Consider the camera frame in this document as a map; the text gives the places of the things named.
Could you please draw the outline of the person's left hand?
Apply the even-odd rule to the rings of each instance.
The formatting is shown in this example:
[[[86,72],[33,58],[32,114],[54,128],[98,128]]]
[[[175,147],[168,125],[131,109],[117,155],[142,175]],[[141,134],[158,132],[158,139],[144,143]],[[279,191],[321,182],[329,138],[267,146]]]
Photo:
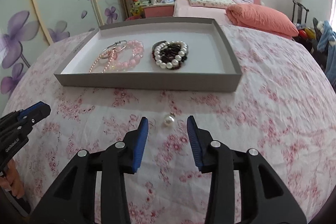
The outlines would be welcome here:
[[[11,191],[13,196],[17,199],[22,198],[25,194],[25,190],[13,159],[8,162],[5,174],[5,177],[1,177],[1,187],[4,190]]]

